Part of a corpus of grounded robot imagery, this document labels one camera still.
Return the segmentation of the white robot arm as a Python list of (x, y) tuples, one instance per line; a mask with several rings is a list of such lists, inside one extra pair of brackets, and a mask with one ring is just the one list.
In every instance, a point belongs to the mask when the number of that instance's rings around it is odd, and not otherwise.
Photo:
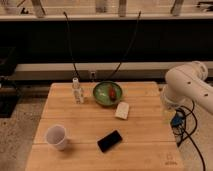
[(161, 101), (167, 109), (177, 109), (189, 98), (213, 115), (213, 87), (205, 82), (208, 68), (203, 62), (192, 61), (171, 68), (165, 74), (166, 85)]

